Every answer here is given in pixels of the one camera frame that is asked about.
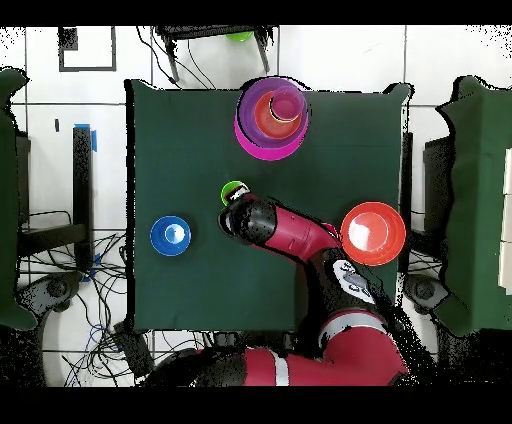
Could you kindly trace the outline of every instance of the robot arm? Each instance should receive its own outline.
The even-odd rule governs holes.
[[[407,373],[366,280],[347,260],[336,234],[318,220],[259,199],[246,187],[230,193],[228,201],[218,217],[226,234],[298,263],[309,299],[299,328],[300,350],[309,358],[249,348],[214,358],[206,349],[183,359],[196,364],[205,358],[196,385],[388,385]],[[173,364],[167,365],[166,375],[174,375],[169,371]],[[176,373],[187,367],[174,364]]]

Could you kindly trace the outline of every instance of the dark green tabletop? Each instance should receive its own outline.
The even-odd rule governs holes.
[[[512,296],[498,285],[512,91],[496,90],[468,76],[460,79],[455,95],[439,108],[453,127],[456,151],[444,275],[452,295],[434,312],[456,336],[482,328],[512,330]]]
[[[131,83],[136,328],[294,330],[294,263],[220,231],[221,188],[241,180],[261,197],[338,228],[360,202],[397,208],[401,108],[409,86],[395,85],[387,94],[306,92],[312,113],[302,146],[266,162],[236,141],[241,91],[164,91]],[[150,243],[150,229],[164,215],[190,225],[191,243],[180,256],[161,256]],[[371,272],[394,299],[396,261]]]

